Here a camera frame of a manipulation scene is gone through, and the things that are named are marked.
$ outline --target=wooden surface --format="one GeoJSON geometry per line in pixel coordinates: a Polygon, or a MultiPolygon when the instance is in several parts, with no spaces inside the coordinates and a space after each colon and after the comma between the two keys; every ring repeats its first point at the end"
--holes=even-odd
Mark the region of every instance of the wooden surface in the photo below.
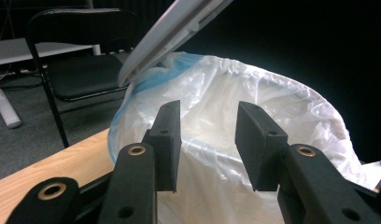
{"type": "Polygon", "coordinates": [[[54,176],[76,179],[79,186],[113,170],[107,151],[108,130],[102,131],[0,180],[0,223],[36,184],[54,176]]]}

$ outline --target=chair backrest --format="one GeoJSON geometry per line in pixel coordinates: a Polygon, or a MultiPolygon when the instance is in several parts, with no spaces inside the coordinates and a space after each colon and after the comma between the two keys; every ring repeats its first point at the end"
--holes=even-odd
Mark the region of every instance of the chair backrest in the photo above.
{"type": "Polygon", "coordinates": [[[58,42],[77,45],[104,44],[138,33],[135,14],[116,8],[51,9],[36,14],[28,23],[28,44],[58,42]]]}

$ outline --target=clear plastic bag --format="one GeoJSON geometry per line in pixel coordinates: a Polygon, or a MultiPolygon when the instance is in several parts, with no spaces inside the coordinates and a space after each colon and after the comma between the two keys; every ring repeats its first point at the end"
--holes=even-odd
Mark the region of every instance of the clear plastic bag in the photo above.
{"type": "Polygon", "coordinates": [[[139,74],[112,120],[109,153],[140,142],[161,105],[181,101],[177,193],[158,193],[161,223],[282,223],[275,192],[253,192],[234,143],[239,101],[261,106],[289,144],[319,148],[348,180],[365,174],[340,114],[287,77],[238,61],[172,53],[139,74]]]}

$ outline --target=trash bag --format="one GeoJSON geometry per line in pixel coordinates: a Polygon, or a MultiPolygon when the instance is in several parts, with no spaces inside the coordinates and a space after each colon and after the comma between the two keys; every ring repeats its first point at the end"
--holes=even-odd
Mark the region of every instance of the trash bag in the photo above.
{"type": "Polygon", "coordinates": [[[320,149],[344,178],[367,186],[338,111],[309,87],[256,66],[176,52],[138,74],[113,118],[108,149],[141,142],[161,105],[180,100],[177,193],[158,193],[161,223],[283,223],[276,192],[253,192],[234,143],[239,101],[261,106],[289,144],[320,149]]]}

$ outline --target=plastic liner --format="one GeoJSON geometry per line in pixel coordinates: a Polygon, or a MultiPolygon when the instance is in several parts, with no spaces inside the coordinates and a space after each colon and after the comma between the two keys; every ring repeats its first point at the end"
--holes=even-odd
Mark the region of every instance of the plastic liner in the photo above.
{"type": "Polygon", "coordinates": [[[367,186],[338,111],[307,86],[214,56],[171,53],[137,75],[113,118],[108,148],[140,142],[165,103],[181,101],[177,193],[158,193],[161,223],[283,223],[276,192],[253,192],[234,143],[239,101],[261,106],[289,144],[319,148],[348,180],[367,186]]]}

